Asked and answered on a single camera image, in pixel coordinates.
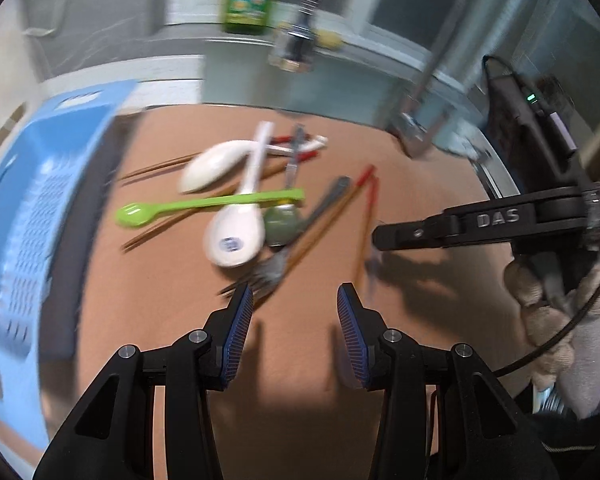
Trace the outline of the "beige gloved hand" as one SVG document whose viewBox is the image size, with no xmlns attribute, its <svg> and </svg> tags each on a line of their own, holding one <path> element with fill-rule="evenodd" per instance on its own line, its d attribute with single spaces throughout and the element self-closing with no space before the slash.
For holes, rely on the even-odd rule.
<svg viewBox="0 0 600 480">
<path fill-rule="evenodd" d="M 566 327 L 600 286 L 600 262 L 571 292 L 564 291 L 552 254 L 536 268 L 514 259 L 503 281 L 520 305 L 528 343 L 537 349 Z M 600 405 L 600 296 L 568 335 L 532 362 L 531 379 L 540 391 L 555 386 L 577 418 L 594 414 Z"/>
</svg>

